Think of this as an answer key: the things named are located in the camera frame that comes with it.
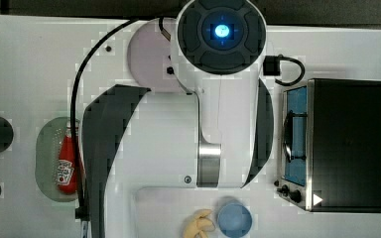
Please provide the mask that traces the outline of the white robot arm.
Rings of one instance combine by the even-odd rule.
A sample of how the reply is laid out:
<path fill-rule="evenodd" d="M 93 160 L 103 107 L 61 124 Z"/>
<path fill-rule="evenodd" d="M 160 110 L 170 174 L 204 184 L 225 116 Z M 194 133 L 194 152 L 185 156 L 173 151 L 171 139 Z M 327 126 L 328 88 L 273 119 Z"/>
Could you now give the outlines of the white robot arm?
<path fill-rule="evenodd" d="M 79 130 L 91 238 L 138 238 L 141 189 L 256 178 L 274 134 L 266 30 L 251 0 L 190 0 L 174 19 L 134 24 L 130 81 L 95 98 Z"/>

